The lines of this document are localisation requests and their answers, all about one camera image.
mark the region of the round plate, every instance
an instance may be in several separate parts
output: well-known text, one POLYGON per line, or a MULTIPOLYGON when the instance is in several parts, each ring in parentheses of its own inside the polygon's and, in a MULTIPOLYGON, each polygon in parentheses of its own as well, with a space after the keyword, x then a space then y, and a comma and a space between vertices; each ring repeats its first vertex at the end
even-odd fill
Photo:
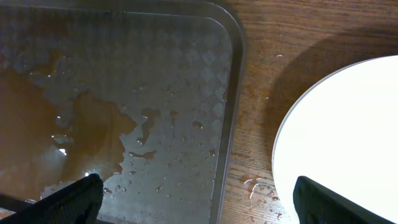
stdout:
POLYGON ((300 175, 398 223, 398 56, 359 62, 311 87, 287 113, 273 153, 278 196, 295 223, 300 175))

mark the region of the wet tray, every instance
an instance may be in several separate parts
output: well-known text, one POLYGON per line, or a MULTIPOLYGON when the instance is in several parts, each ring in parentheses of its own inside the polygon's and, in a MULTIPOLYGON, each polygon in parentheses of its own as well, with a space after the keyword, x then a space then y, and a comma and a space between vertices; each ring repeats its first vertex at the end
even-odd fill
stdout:
POLYGON ((244 61, 209 2, 0 1, 0 192, 90 174, 98 219, 220 219, 244 61))

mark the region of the baking tray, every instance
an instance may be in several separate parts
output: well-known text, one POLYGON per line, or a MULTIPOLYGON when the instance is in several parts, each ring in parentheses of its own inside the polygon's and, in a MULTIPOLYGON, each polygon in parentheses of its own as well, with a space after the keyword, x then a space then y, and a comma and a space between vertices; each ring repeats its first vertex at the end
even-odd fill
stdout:
MULTIPOLYGON (((110 155, 123 170, 105 180, 98 219, 219 222, 246 54, 243 28, 230 12, 205 1, 0 5, 1 65, 41 89, 57 108, 58 126, 73 120, 84 94, 136 123, 119 137, 123 158, 110 155)), ((39 156, 56 170, 64 155, 39 156)), ((71 182, 46 185, 40 197, 71 182)))

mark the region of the brown wooden surface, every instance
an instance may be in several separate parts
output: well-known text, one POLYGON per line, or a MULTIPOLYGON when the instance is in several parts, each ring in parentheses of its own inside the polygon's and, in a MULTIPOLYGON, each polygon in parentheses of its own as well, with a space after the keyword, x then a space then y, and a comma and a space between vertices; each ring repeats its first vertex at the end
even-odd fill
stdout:
POLYGON ((222 223, 282 223, 289 216, 280 200, 272 200, 277 191, 271 166, 281 121, 305 90, 331 72, 398 54, 398 1, 226 2, 246 30, 248 56, 222 223), (249 199, 250 185, 243 182, 255 176, 265 179, 249 199))

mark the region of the wooden table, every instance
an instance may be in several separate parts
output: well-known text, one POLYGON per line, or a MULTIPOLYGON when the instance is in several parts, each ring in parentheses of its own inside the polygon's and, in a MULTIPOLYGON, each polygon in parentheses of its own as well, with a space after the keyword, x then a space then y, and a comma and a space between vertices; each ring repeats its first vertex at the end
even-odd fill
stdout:
POLYGON ((281 223, 290 218, 277 199, 271 165, 281 121, 331 72, 398 53, 398 1, 226 2, 246 30, 248 56, 222 223, 281 223), (258 177, 249 199, 255 183, 247 180, 258 177))

